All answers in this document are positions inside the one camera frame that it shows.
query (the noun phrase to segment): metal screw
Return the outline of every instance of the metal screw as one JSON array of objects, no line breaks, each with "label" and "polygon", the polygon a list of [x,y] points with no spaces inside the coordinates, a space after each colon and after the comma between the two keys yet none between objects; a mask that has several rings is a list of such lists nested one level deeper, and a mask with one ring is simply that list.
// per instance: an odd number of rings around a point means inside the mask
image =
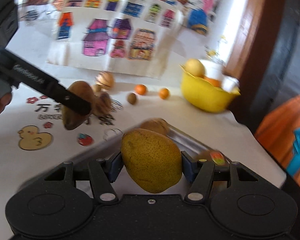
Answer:
[{"label": "metal screw", "polygon": [[156,201],[155,201],[155,199],[148,199],[148,203],[149,203],[149,204],[155,204]]},{"label": "metal screw", "polygon": [[198,193],[198,192],[193,192],[188,194],[188,199],[192,200],[192,201],[199,201],[203,199],[203,195]]},{"label": "metal screw", "polygon": [[115,194],[103,193],[100,195],[100,199],[103,201],[113,201],[115,199]]}]

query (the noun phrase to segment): orange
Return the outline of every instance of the orange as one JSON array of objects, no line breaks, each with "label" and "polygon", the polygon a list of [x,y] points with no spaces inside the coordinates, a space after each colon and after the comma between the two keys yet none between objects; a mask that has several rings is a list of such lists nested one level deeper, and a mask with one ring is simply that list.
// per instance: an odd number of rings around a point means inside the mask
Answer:
[{"label": "orange", "polygon": [[136,92],[137,94],[139,94],[139,95],[141,95],[141,96],[143,96],[143,95],[145,95],[145,94],[147,93],[147,87],[146,87],[145,85],[141,85],[141,84],[136,85],[136,86],[134,87],[134,90],[135,90],[135,92]]},{"label": "orange", "polygon": [[159,97],[161,99],[167,99],[170,96],[170,91],[167,88],[160,89]]}]

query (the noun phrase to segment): yellow ball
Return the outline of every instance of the yellow ball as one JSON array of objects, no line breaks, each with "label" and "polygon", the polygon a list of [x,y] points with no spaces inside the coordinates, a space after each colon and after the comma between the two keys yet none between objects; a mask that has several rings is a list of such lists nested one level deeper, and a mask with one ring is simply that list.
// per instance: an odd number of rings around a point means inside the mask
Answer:
[{"label": "yellow ball", "polygon": [[202,77],[205,75],[205,69],[200,60],[191,58],[185,63],[185,71],[195,77]]}]

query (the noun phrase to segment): pear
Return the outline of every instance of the pear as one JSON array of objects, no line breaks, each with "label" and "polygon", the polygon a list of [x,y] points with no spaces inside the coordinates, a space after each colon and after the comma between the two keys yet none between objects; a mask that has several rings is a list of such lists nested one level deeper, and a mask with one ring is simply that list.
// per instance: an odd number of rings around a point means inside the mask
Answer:
[{"label": "pear", "polygon": [[161,193],[181,179],[181,152],[160,133],[141,128],[128,131],[122,137],[121,154],[130,177],[147,192]]}]

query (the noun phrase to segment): yellow bowl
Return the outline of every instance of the yellow bowl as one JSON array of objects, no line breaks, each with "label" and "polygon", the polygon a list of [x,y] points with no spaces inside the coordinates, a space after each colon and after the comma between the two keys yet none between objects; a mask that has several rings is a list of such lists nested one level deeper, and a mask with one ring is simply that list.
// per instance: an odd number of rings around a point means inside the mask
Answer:
[{"label": "yellow bowl", "polygon": [[231,93],[213,86],[201,77],[195,77],[183,70],[181,81],[181,92],[186,100],[194,106],[210,112],[219,113],[224,111],[233,99],[240,95],[238,88]]}]

